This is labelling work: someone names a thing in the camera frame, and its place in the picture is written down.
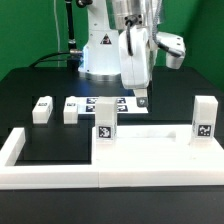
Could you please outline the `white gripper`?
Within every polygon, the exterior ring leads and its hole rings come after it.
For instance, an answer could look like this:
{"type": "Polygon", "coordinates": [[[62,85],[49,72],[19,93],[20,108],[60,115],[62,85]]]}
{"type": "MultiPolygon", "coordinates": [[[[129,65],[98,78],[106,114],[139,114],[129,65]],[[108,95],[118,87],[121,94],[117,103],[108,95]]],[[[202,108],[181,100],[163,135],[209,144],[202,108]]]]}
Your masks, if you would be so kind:
{"type": "Polygon", "coordinates": [[[119,36],[121,79],[125,89],[134,91],[137,106],[148,106],[145,89],[150,82],[156,53],[150,48],[146,27],[127,26],[119,36]]]}

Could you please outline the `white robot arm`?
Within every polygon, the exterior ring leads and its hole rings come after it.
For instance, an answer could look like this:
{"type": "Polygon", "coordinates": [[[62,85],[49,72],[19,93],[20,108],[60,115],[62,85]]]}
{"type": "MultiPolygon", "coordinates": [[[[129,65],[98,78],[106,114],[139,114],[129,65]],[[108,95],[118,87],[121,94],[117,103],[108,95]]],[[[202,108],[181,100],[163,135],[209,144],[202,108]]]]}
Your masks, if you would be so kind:
{"type": "Polygon", "coordinates": [[[162,0],[78,0],[88,10],[88,41],[79,71],[97,81],[119,79],[146,107],[156,62],[162,0]]]}

